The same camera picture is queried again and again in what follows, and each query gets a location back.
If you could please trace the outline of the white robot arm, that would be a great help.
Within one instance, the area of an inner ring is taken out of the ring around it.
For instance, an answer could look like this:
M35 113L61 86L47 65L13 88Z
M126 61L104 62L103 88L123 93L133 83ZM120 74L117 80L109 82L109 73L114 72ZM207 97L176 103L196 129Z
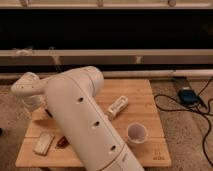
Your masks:
M42 94L87 171L145 171L95 101L102 72L87 66L40 79L28 72L12 87L19 97Z

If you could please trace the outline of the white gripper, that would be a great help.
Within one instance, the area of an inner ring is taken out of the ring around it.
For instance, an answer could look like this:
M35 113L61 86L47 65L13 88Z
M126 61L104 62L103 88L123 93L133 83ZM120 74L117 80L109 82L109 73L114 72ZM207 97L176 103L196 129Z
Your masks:
M24 97L22 99L22 103L28 111L32 112L40 108L44 104L44 100L42 96L35 95L35 96Z

